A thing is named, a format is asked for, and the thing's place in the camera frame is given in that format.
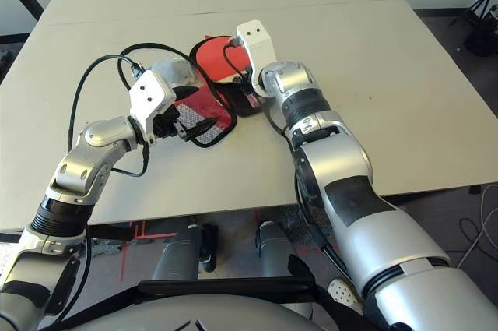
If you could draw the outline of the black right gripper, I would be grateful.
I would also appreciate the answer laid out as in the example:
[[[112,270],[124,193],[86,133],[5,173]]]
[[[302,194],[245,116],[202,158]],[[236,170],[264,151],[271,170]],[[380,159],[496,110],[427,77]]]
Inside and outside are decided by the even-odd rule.
[[[237,73],[233,77],[232,82],[233,86],[240,90],[243,94],[254,94],[250,73]]]

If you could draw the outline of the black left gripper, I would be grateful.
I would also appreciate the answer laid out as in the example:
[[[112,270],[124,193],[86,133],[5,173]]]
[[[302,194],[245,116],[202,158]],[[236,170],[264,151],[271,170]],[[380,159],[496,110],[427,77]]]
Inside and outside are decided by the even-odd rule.
[[[202,136],[217,123],[217,117],[205,118],[190,129],[184,128],[179,121],[180,112],[175,106],[170,106],[164,113],[153,119],[153,134],[156,138],[180,136],[185,142]]]

